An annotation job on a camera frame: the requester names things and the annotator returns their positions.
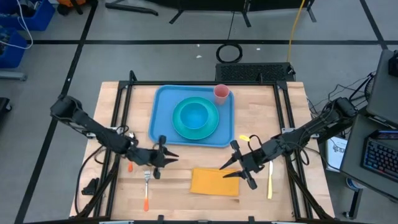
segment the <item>teal plate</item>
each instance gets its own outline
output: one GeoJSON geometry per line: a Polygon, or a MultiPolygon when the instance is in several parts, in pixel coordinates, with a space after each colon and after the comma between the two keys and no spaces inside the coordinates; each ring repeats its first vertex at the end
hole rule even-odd
{"type": "Polygon", "coordinates": [[[209,100],[197,96],[189,97],[179,102],[174,108],[172,116],[173,127],[176,132],[179,133],[179,135],[191,140],[204,139],[213,134],[218,126],[218,120],[219,117],[216,106],[209,100]],[[192,103],[198,103],[204,106],[208,112],[205,124],[199,128],[189,128],[182,122],[181,119],[181,112],[183,111],[184,107],[192,103]]]}

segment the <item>yellow knife handle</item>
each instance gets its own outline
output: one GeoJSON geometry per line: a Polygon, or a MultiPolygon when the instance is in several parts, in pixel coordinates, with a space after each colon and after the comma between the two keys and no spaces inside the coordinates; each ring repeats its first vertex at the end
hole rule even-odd
{"type": "Polygon", "coordinates": [[[267,196],[267,198],[268,199],[272,198],[272,177],[271,177],[271,175],[268,178],[268,196],[267,196]]]}

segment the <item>yellow cable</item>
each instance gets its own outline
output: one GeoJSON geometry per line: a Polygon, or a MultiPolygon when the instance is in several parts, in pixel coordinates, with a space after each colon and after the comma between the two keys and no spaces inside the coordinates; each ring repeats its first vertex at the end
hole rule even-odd
{"type": "Polygon", "coordinates": [[[290,34],[289,51],[287,52],[287,62],[290,62],[290,54],[292,53],[292,41],[293,41],[293,36],[294,36],[294,30],[296,29],[296,24],[297,24],[297,21],[299,20],[299,17],[300,17],[300,14],[301,14],[301,10],[303,9],[303,6],[304,6],[304,2],[305,2],[305,0],[303,0],[301,2],[301,6],[300,6],[300,9],[298,10],[298,13],[297,13],[297,16],[296,16],[296,20],[294,20],[292,33],[290,34]]]}

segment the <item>blue tray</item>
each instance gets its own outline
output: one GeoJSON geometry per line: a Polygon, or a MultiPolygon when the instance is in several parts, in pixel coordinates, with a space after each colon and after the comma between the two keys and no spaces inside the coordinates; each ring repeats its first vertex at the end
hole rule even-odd
{"type": "Polygon", "coordinates": [[[164,85],[155,94],[154,105],[148,134],[152,141],[157,142],[163,134],[167,144],[183,144],[189,146],[226,147],[234,139],[234,95],[232,92],[223,105],[216,105],[220,120],[213,134],[201,140],[189,140],[179,135],[173,127],[172,115],[175,106],[191,96],[200,96],[211,102],[215,97],[212,87],[164,85]]]}

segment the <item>keyboard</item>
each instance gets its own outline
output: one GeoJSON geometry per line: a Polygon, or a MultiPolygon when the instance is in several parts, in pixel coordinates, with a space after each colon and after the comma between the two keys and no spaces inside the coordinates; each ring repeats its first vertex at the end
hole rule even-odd
{"type": "Polygon", "coordinates": [[[398,149],[368,138],[364,148],[362,166],[398,182],[398,149]]]}

